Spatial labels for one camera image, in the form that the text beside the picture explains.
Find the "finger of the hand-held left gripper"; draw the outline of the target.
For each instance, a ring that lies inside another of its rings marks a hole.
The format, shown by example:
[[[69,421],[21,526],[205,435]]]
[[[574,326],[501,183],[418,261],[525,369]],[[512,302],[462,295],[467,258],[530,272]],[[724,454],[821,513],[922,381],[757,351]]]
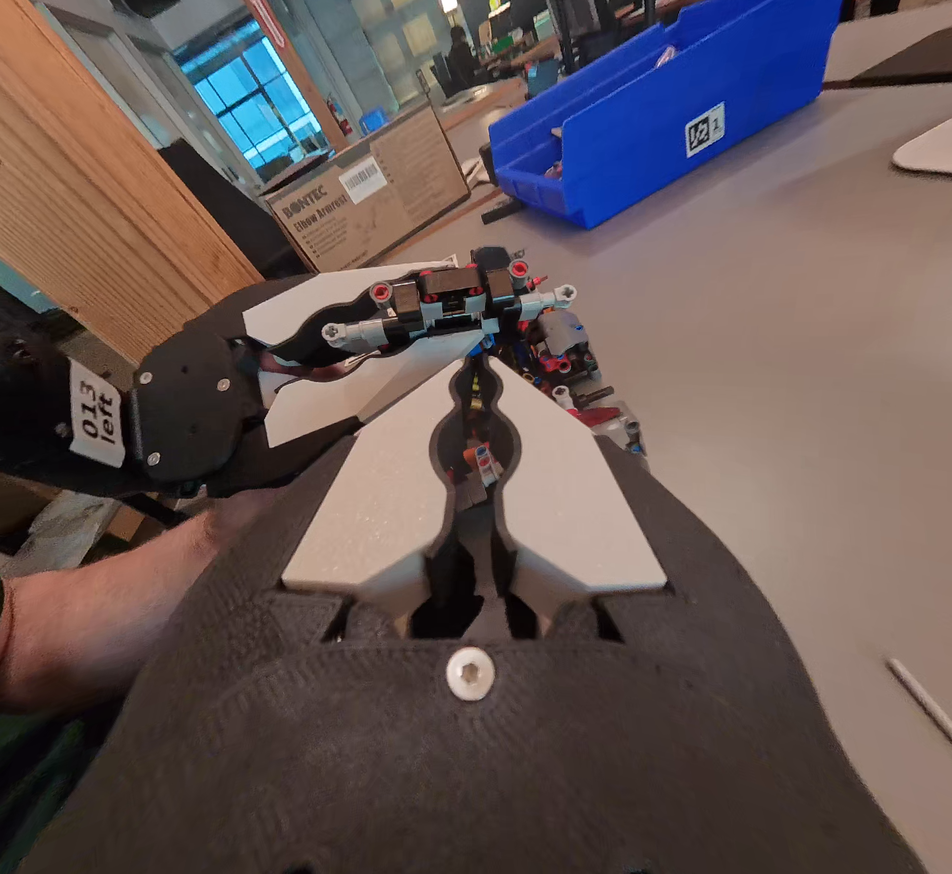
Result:
[[[396,295],[415,291],[421,273],[450,264],[396,264],[319,273],[246,309],[244,341],[258,368],[445,368],[458,358],[458,334],[416,330],[398,319]]]
[[[356,418],[365,423],[447,366],[463,360],[483,332],[416,340],[397,355],[373,354],[331,381],[298,379],[282,385],[265,418],[268,446],[283,444]]]

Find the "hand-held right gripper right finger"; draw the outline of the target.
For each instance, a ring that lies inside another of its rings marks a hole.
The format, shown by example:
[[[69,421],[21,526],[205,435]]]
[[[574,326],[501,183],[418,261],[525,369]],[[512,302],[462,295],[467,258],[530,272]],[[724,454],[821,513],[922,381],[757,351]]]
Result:
[[[663,589],[667,577],[590,429],[499,359],[486,369],[514,442],[501,488],[511,592],[549,626],[568,603]]]

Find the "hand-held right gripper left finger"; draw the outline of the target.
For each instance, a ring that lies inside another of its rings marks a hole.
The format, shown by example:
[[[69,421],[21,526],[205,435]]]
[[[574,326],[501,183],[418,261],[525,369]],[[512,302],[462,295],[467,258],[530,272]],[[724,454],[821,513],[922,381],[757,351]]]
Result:
[[[430,595],[427,551],[446,523],[434,432],[456,408],[457,359],[361,429],[281,581],[370,603],[407,620]]]

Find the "small black lego assembly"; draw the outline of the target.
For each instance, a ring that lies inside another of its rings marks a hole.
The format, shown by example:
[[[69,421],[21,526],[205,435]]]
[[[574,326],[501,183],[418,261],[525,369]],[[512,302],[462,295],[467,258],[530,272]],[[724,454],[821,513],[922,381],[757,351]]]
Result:
[[[576,286],[545,291],[544,282],[523,253],[477,248],[462,266],[371,282],[352,303],[325,310],[317,330],[322,344],[355,354],[394,352],[452,333],[481,333],[484,350],[513,345],[528,340],[534,322],[575,304]]]

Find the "large grey lego model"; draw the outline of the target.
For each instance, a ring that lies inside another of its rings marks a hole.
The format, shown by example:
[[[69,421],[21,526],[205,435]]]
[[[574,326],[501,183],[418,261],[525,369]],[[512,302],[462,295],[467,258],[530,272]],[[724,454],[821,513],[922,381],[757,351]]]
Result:
[[[549,308],[533,319],[517,320],[510,329],[488,333],[468,355],[472,372],[464,413],[468,448],[458,465],[446,468],[455,484],[463,482],[465,468],[471,472],[478,470],[478,447],[492,452],[490,399],[495,387],[488,374],[479,371],[483,360],[489,358],[497,359],[595,436],[612,440],[649,471],[641,424],[613,386],[602,381],[586,327],[573,311]]]

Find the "person's left forearm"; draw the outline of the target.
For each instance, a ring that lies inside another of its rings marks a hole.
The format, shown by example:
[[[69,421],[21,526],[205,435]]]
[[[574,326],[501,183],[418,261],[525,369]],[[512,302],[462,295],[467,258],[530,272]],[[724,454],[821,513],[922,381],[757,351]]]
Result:
[[[133,550],[4,583],[2,714],[77,711],[127,690],[191,586],[281,495],[245,491]]]

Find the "brown cardboard box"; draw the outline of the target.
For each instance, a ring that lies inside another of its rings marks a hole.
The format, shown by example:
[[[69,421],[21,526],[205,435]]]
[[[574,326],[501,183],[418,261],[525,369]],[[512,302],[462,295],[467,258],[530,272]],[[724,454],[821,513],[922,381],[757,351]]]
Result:
[[[263,200],[304,263],[330,273],[379,259],[470,196],[435,109],[424,104],[316,166],[288,169]]]

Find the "wooden pillar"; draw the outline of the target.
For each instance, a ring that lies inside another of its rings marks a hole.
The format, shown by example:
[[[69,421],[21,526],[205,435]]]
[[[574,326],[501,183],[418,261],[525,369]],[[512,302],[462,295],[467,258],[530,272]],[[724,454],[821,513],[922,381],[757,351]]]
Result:
[[[1,253],[137,363],[261,275],[30,0],[1,0]]]

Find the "white rod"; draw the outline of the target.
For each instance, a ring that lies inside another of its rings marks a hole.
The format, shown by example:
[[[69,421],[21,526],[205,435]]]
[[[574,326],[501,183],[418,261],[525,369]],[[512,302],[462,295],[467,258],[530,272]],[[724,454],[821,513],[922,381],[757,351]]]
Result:
[[[923,714],[942,736],[945,737],[948,742],[951,742],[951,716],[946,710],[933,698],[924,685],[899,659],[886,657],[885,664],[892,676],[912,698]]]

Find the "green sweater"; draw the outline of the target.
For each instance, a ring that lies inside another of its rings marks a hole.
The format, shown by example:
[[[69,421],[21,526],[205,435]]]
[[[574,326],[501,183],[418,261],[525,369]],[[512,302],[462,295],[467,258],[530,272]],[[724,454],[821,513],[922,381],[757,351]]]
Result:
[[[1,871],[14,872],[75,789],[123,700],[66,715],[1,717]]]

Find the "blue storage bin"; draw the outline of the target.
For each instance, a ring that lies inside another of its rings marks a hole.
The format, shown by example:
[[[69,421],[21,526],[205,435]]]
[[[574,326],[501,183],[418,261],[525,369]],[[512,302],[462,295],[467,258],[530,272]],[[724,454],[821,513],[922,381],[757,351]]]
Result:
[[[498,185],[586,229],[812,103],[841,0],[706,0],[489,127]]]

